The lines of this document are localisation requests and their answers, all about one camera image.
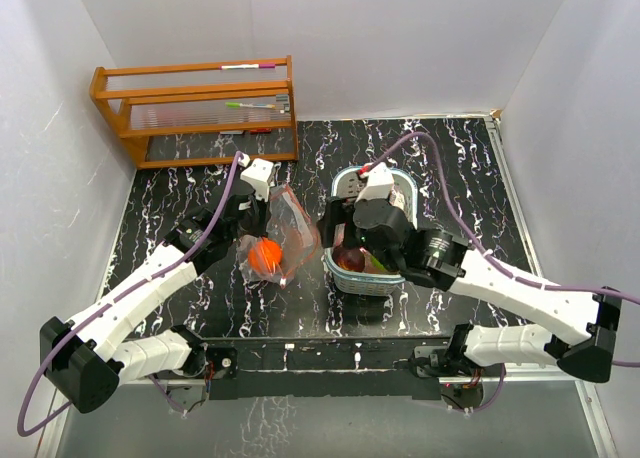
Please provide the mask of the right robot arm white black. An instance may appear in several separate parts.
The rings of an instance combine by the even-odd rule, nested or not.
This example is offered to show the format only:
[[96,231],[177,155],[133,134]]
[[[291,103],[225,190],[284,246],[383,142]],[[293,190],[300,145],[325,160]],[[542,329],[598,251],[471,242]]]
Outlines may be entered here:
[[612,290],[561,291],[489,257],[438,228],[417,228],[385,199],[332,198],[317,222],[323,247],[344,228],[343,245],[367,250],[383,267],[424,288],[471,297],[526,319],[511,327],[460,324],[444,348],[417,351],[431,376],[504,364],[556,366],[592,383],[611,376],[621,300]]

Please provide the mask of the light blue plastic basket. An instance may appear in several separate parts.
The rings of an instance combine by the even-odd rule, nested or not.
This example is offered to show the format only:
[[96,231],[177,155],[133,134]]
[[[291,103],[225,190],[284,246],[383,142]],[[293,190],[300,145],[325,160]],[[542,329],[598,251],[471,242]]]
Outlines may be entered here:
[[[358,166],[349,166],[341,170],[332,181],[331,195],[340,198],[357,195],[364,187],[364,183],[357,178]],[[394,184],[398,184],[405,193],[407,200],[407,219],[414,225],[418,225],[418,187],[415,180],[406,172],[390,168],[394,177]],[[332,259],[333,248],[324,250],[324,264],[326,270],[332,275],[336,287],[348,294],[366,296],[387,296],[396,287],[402,285],[405,279],[397,274],[381,273],[375,268],[368,256],[365,256],[366,266],[361,273],[350,272],[341,269]]]

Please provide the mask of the orange persimmon toy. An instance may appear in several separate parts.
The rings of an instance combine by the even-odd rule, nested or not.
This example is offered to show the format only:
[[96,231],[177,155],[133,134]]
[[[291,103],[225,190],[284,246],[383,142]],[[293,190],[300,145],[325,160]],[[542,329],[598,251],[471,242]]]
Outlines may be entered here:
[[274,274],[282,261],[282,249],[274,241],[261,238],[249,250],[248,262],[256,273]]

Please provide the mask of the clear zip bag orange zipper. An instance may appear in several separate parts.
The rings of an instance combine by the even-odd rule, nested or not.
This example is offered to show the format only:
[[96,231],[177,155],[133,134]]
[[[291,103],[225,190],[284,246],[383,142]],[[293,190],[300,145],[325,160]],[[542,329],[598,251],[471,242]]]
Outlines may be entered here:
[[285,288],[297,270],[318,250],[319,234],[293,189],[287,184],[272,189],[269,211],[266,239],[276,242],[282,249],[279,269],[274,274],[262,274],[256,273],[249,265],[249,250],[264,237],[246,235],[241,238],[236,249],[236,261],[246,283],[270,282]]

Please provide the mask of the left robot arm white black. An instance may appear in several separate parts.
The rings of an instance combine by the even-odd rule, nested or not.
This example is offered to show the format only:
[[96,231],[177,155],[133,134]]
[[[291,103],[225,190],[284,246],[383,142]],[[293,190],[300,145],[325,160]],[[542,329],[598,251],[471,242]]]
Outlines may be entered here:
[[130,381],[171,371],[200,375],[207,354],[184,325],[149,338],[129,335],[171,295],[193,282],[245,235],[260,237],[269,220],[269,180],[236,181],[223,211],[207,204],[190,210],[146,261],[94,305],[40,330],[46,378],[81,413],[102,406]]

